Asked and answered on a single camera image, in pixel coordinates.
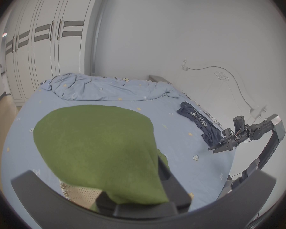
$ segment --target white headboard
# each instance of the white headboard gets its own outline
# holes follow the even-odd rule
[[[234,129],[233,118],[236,116],[243,115],[246,124],[251,125],[257,119],[261,120],[266,112],[266,106],[258,106],[249,97],[233,67],[221,62],[187,63],[184,70],[180,70],[175,86],[219,122],[222,129]]]

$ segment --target cabinet door handle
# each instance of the cabinet door handle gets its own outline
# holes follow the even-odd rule
[[[54,25],[54,21],[52,21],[51,23],[51,31],[50,31],[50,37],[49,37],[50,40],[52,40],[53,25]]]
[[[59,29],[60,29],[60,26],[61,26],[61,19],[59,21],[59,26],[58,26],[57,40],[59,40]]]
[[[14,53],[14,39],[15,37],[13,36],[13,41],[11,43],[11,52]]]
[[[17,51],[19,48],[19,35],[17,34],[17,37],[16,37],[16,45],[15,45],[15,51]]]

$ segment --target wicker basket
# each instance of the wicker basket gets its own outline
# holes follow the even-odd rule
[[[73,203],[89,209],[102,192],[99,189],[70,186],[60,181],[60,187],[65,197]]]

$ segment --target navy shirt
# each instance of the navy shirt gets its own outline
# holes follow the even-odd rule
[[[212,122],[200,114],[191,104],[183,102],[181,104],[181,108],[177,110],[177,113],[196,123],[196,125],[204,133],[202,134],[202,138],[210,147],[219,143],[219,141],[223,139],[221,136],[221,131],[216,128]]]

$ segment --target bed sheet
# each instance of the bed sheet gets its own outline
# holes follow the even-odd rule
[[[214,202],[229,175],[235,152],[213,154],[208,151],[209,146],[201,136],[202,130],[179,115],[177,110],[182,102],[187,101],[212,120],[185,94],[179,94],[178,98],[162,96],[143,101],[71,101],[61,99],[52,91],[38,89],[21,108],[5,140],[1,180],[8,202],[29,226],[40,228],[19,201],[11,179],[32,170],[50,188],[64,196],[59,179],[47,167],[34,144],[34,126],[55,109],[84,104],[118,106],[149,117],[154,126],[157,148],[167,157],[170,170],[181,185],[194,196],[189,211]]]

